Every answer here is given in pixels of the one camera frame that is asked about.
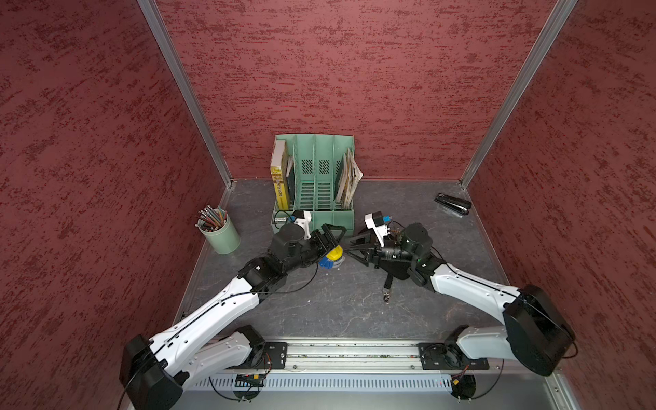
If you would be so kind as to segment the blue yellow figure keychain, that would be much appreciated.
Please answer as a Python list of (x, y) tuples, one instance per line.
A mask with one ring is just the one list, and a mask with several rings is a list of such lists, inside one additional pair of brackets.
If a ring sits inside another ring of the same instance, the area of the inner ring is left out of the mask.
[(337, 269), (344, 262), (344, 252), (341, 246), (337, 246), (331, 252), (326, 254), (320, 261), (319, 265), (327, 270)]

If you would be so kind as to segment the black fabric bag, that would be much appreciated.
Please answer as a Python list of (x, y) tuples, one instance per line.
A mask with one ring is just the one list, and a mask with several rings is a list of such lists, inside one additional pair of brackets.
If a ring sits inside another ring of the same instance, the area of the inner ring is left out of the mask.
[(403, 251), (384, 248), (380, 251), (377, 267), (387, 273), (383, 288), (383, 300), (389, 304), (391, 300), (391, 287), (395, 279), (407, 280), (415, 276), (418, 256)]

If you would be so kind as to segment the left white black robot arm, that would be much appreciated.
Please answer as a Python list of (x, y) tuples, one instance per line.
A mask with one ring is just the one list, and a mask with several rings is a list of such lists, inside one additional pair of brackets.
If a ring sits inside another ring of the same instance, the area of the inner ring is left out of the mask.
[(336, 249), (345, 227), (324, 224), (306, 233), (284, 225), (268, 251), (248, 261), (209, 302), (152, 338), (138, 334), (124, 347), (119, 380), (136, 409), (170, 409), (190, 386), (220, 370), (257, 367), (264, 340), (242, 326), (218, 342), (213, 339), (233, 321), (281, 291), (297, 268), (317, 266)]

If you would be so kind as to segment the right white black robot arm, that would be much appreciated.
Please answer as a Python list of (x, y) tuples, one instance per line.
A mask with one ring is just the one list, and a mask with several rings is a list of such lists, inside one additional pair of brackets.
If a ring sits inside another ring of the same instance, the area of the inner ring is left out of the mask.
[(498, 321), (498, 326), (460, 326), (453, 331), (445, 343), (456, 360), (515, 360), (547, 377), (576, 344), (575, 332), (545, 290), (502, 285), (456, 268), (442, 258), (420, 223), (399, 232), (369, 228), (343, 249), (365, 266), (454, 297)]

